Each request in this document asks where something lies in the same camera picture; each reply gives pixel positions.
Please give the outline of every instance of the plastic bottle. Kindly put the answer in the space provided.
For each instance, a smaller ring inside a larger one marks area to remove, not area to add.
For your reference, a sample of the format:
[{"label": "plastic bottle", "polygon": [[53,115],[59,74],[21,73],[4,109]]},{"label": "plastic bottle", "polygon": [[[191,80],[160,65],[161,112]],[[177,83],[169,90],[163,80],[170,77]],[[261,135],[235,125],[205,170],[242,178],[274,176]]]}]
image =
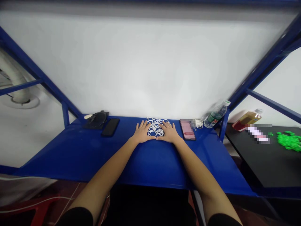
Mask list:
[{"label": "plastic bottle", "polygon": [[254,124],[262,117],[260,114],[263,113],[262,109],[257,108],[255,111],[248,111],[239,120],[232,124],[232,127],[237,131],[244,131],[246,124]]},{"label": "plastic bottle", "polygon": [[207,128],[212,128],[223,116],[226,114],[227,108],[230,101],[225,100],[212,111],[204,122],[204,126]]}]

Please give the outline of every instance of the person's right hand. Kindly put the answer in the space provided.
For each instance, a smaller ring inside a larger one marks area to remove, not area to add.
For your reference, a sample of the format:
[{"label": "person's right hand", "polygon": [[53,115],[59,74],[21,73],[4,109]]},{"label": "person's right hand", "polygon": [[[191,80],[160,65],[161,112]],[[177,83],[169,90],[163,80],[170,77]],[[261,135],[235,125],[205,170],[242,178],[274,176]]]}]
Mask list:
[{"label": "person's right hand", "polygon": [[170,143],[174,143],[180,139],[182,139],[177,131],[176,131],[176,126],[173,123],[172,125],[169,122],[163,122],[163,125],[159,125],[163,131],[164,131],[164,136],[163,137],[157,137],[156,140],[164,140]]}]

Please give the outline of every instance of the brown liquid bottle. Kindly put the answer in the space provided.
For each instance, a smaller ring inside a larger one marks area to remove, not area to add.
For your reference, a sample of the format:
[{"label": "brown liquid bottle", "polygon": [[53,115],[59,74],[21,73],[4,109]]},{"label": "brown liquid bottle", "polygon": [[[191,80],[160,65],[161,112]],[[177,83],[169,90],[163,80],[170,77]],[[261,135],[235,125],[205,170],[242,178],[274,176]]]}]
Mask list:
[{"label": "brown liquid bottle", "polygon": [[257,108],[255,111],[248,111],[239,120],[232,124],[232,127],[237,131],[244,131],[247,124],[254,124],[262,117],[260,114],[263,113],[262,109]]}]

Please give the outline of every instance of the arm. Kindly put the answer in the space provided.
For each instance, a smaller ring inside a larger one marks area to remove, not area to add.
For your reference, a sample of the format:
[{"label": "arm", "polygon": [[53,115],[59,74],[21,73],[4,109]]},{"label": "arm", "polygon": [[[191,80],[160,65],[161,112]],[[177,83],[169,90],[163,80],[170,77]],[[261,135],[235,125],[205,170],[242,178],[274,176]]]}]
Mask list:
[{"label": "arm", "polygon": [[150,123],[147,125],[147,121],[142,121],[140,126],[137,123],[134,135],[100,168],[69,209],[74,207],[88,209],[95,224],[106,195],[121,175],[136,146],[139,143],[156,138],[147,135],[150,125]]},{"label": "arm", "polygon": [[178,135],[175,124],[173,123],[172,126],[165,122],[163,124],[160,126],[164,130],[165,135],[157,137],[157,140],[171,142],[178,150],[184,166],[201,196],[206,223],[208,223],[212,215],[224,213],[242,224],[231,202],[213,175]]}]

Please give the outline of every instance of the person's left hand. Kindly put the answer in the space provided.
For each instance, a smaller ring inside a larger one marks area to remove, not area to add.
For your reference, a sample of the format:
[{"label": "person's left hand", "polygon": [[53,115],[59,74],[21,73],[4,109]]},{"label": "person's left hand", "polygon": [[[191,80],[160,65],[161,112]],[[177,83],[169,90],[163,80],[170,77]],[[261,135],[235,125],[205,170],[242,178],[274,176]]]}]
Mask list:
[{"label": "person's left hand", "polygon": [[151,125],[151,123],[147,124],[147,121],[144,122],[143,120],[142,120],[140,126],[139,126],[139,123],[137,123],[136,131],[130,139],[137,143],[143,143],[148,140],[156,139],[155,136],[147,135],[147,131],[148,131],[150,125]]}]

